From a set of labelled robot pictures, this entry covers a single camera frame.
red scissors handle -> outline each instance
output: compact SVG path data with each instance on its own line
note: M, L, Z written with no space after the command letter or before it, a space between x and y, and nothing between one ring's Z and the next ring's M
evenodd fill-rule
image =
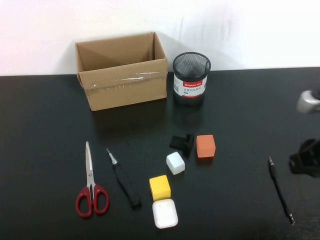
M104 208L101 210L98 209L98 196L99 196L99 194L104 195L105 201L106 201ZM106 190L103 189L102 186L96 184L93 189L93 195L94 195L93 207L94 207L95 213L99 214L99 215L104 214L109 208L109 195L108 195L108 193L106 192Z
M85 213L81 212L81 210L80 210L80 202L81 202L81 199L83 199L83 198L86 199L86 201L88 203L88 209L89 209L88 212L85 212ZM90 190L86 186L84 188L82 188L81 192L76 197L75 210L83 218L88 218L92 214L92 201L90 198Z

open cardboard box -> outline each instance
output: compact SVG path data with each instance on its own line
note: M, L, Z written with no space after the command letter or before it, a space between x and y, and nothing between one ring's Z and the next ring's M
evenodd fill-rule
M155 32L75 44L92 111L167 97L168 60Z

clear packing tape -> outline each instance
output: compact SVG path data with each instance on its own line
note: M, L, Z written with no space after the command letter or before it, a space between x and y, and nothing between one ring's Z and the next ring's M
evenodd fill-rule
M139 84L152 79L166 77L167 74L167 71L139 72L128 75L124 73L123 76L119 78L119 76L103 76L104 74L99 74L99 76L96 77L92 75L90 77L86 77L85 75L81 75L80 73L79 80L81 79L80 84L86 91L97 89L105 91L109 89L121 89L125 88L127 85Z

scissor blade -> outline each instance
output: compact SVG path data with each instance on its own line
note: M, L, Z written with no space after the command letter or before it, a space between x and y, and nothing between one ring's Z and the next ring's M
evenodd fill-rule
M92 167L92 159L90 153L89 142L85 143L85 166L86 166L86 178L88 183L94 183L94 170Z

scissors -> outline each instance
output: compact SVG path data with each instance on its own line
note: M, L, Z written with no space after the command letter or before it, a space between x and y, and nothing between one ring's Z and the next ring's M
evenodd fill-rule
M75 200L75 209L77 213L83 217L88 218L92 215L92 206L96 214L101 215L104 214L109 207L109 196L106 190L104 190L100 185L95 184L94 180L94 170L92 167L92 159L91 159L91 153L90 153L90 146L89 142L85 143L85 166L86 166L86 186L81 190L78 197ZM91 200L91 191L90 187L92 187L93 191L93 200ZM106 203L103 209L98 209L98 195L102 194L105 196ZM88 203L88 212L82 212L80 210L80 201L82 199L86 199Z

